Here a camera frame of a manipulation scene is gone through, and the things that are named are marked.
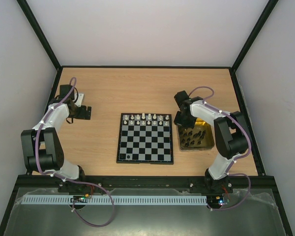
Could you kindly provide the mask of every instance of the white wall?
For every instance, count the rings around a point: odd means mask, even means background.
[[[18,174],[20,135],[42,116],[56,71],[15,0],[0,0],[0,223]]]
[[[232,66],[267,0],[28,0],[61,65]]]
[[[295,235],[295,0],[278,2],[237,77]]]

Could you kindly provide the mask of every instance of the chessboard square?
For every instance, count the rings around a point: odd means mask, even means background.
[[[132,160],[139,160],[138,154],[132,154]]]
[[[146,154],[145,160],[150,161],[151,159],[152,159],[152,155],[151,154]]]
[[[133,148],[133,142],[127,142],[127,148]]]
[[[132,136],[133,137],[134,131],[128,131],[128,136]]]
[[[128,142],[128,137],[126,137],[126,136],[122,136],[122,137],[120,138],[120,141],[121,141],[121,142]]]
[[[139,160],[140,161],[145,161],[146,160],[146,155],[145,154],[139,154]]]
[[[131,148],[131,147],[127,147],[127,151],[126,151],[126,153],[127,153],[127,154],[132,154],[132,150],[133,150],[133,148]]]
[[[151,148],[146,148],[146,154],[152,154],[152,149]]]
[[[121,148],[126,148],[127,147],[127,142],[121,142],[120,147]]]
[[[152,148],[152,154],[157,154],[157,148]]]
[[[121,147],[121,148],[119,149],[119,153],[124,153],[124,154],[126,154],[126,153],[127,153],[127,148],[126,148],[126,147]]]
[[[139,154],[139,149],[134,147],[132,149],[132,154]]]
[[[171,154],[171,150],[170,149],[164,149],[164,154],[165,155],[170,155]]]
[[[162,154],[158,154],[158,155],[157,155],[157,159],[158,159],[159,161],[164,161],[164,155],[162,155]]]
[[[170,143],[170,141],[171,141],[170,138],[168,138],[168,137],[164,137],[164,142],[165,142],[165,143]]]
[[[152,137],[157,137],[157,131],[152,131]]]
[[[151,147],[152,147],[152,148],[158,148],[158,143],[152,143],[152,144],[151,144]]]
[[[171,161],[172,157],[170,155],[164,155],[164,161]]]
[[[125,153],[121,153],[119,155],[119,160],[125,160],[126,159],[126,154]]]
[[[158,161],[157,154],[152,154],[152,161]]]
[[[165,149],[171,149],[171,144],[170,143],[164,143],[164,148]]]
[[[127,137],[127,142],[133,142],[133,136]]]

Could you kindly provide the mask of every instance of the white backdrop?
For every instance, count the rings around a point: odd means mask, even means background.
[[[28,0],[61,65],[232,66],[267,0]]]
[[[0,223],[26,169],[21,132],[40,121],[56,70],[15,0],[0,0]]]
[[[295,235],[295,0],[278,2],[237,77]]]

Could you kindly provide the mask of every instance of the black metal frame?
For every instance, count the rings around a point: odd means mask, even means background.
[[[50,47],[41,27],[39,26],[33,12],[31,11],[26,0],[17,0],[21,9],[23,10],[25,16],[27,17],[30,25],[35,31],[37,37],[42,43],[46,53],[48,54],[50,60],[54,64],[57,74],[55,77],[54,85],[49,97],[49,101],[53,99],[56,95],[57,87],[59,84],[59,80],[61,77],[61,73],[63,68],[67,67],[79,67],[79,68],[185,68],[185,69],[228,69],[230,72],[230,76],[233,82],[234,90],[236,93],[237,101],[239,104],[240,111],[243,113],[245,120],[248,125],[248,130],[250,132],[252,138],[252,152],[254,156],[254,161],[256,164],[256,168],[258,171],[258,176],[250,177],[251,179],[251,188],[255,189],[271,189],[273,191],[274,199],[279,207],[279,213],[283,222],[283,226],[287,235],[291,236],[292,230],[289,225],[287,216],[285,214],[285,210],[282,204],[282,200],[280,194],[278,192],[276,182],[274,177],[266,176],[265,169],[262,164],[262,160],[260,157],[260,153],[257,147],[256,139],[252,130],[251,122],[249,119],[249,115],[245,106],[245,102],[240,90],[240,86],[238,84],[238,80],[236,77],[236,70],[240,66],[243,61],[245,55],[249,51],[252,46],[254,40],[256,39],[258,33],[262,29],[266,20],[268,19],[270,13],[274,9],[278,0],[269,0],[265,9],[263,10],[260,18],[258,19],[255,27],[250,33],[246,43],[241,49],[235,63],[232,67],[224,67],[224,66],[215,66],[215,67],[206,67],[206,66],[61,66]],[[245,177],[230,177],[232,182],[232,188],[246,188],[247,187],[247,179]],[[207,196],[214,195],[208,193],[204,188],[204,177],[117,177],[117,176],[86,176],[86,180],[88,182],[93,183],[101,183],[104,188],[108,190],[113,188],[174,188],[177,190],[189,190],[192,193],[204,193]],[[15,198],[17,196],[17,191],[20,187],[36,187],[36,188],[47,188],[47,187],[58,187],[60,191],[67,192],[77,192],[77,189],[74,189],[72,185],[63,185],[60,184],[60,180],[51,177],[45,176],[32,176],[31,173],[27,173],[26,175],[18,176],[13,192],[11,194],[9,203],[7,205],[4,217],[0,226],[0,236],[4,234],[4,231],[7,226],[7,222],[9,216],[11,214]]]

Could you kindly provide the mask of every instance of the black square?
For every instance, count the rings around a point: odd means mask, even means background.
[[[120,160],[125,160],[126,159],[126,154],[122,153],[119,155]]]
[[[138,154],[132,154],[132,160],[139,160]]]
[[[146,154],[146,161],[150,161],[152,159],[152,155],[151,154]]]
[[[157,160],[164,161],[164,155],[163,154],[158,154],[157,155]]]

